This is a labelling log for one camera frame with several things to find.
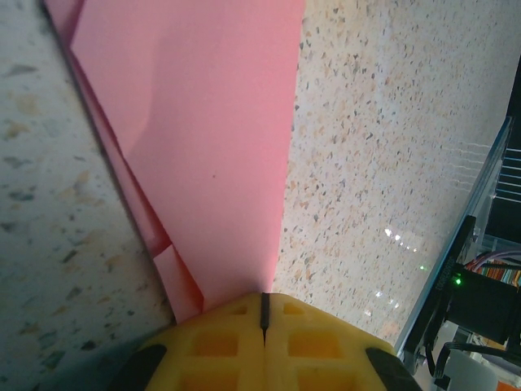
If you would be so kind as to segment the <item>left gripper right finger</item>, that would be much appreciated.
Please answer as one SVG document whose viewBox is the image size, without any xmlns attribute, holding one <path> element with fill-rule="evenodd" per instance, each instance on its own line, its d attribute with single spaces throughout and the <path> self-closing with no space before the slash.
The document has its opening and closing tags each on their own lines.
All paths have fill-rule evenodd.
<svg viewBox="0 0 521 391">
<path fill-rule="evenodd" d="M 268 390 L 419 390 L 386 341 L 284 294 L 262 295 Z"/>
</svg>

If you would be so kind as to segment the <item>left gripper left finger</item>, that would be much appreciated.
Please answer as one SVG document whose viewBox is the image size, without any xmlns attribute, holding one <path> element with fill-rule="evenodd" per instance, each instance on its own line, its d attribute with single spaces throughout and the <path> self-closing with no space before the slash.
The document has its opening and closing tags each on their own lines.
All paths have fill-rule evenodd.
<svg viewBox="0 0 521 391">
<path fill-rule="evenodd" d="M 146 390 L 262 390 L 261 294 L 251 293 L 153 336 L 163 351 Z"/>
</svg>

